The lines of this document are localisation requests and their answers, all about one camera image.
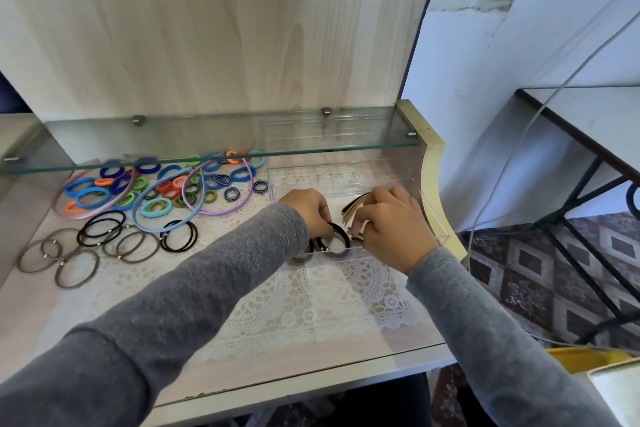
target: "person's left arm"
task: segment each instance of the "person's left arm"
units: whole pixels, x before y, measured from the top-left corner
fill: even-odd
[[[2,383],[3,425],[139,425],[243,296],[302,250],[310,234],[332,234],[316,191],[296,191],[282,201],[77,325]]]

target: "person's left hand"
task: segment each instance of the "person's left hand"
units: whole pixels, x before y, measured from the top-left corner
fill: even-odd
[[[329,225],[331,222],[329,206],[324,196],[315,189],[292,189],[280,202],[292,206],[300,213],[307,224],[310,238],[333,237],[333,228]]]

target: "hand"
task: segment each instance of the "hand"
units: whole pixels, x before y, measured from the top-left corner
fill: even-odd
[[[399,186],[390,190],[373,188],[353,217],[351,234],[358,234],[367,220],[365,248],[379,261],[406,275],[438,247],[420,204]]]
[[[333,237],[333,228],[329,225],[331,222],[329,206],[324,196],[315,189],[290,190],[280,202],[294,207],[300,213],[307,224],[310,238]]]

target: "black pants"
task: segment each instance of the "black pants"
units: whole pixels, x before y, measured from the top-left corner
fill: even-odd
[[[326,425],[431,427],[431,396],[427,375],[419,373],[349,390]]]

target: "gray sleeve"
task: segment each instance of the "gray sleeve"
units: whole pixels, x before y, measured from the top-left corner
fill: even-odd
[[[496,424],[618,425],[446,248],[413,269],[407,288],[428,310]]]
[[[2,383],[2,425],[139,425],[237,302],[307,243],[300,214],[271,204]]]

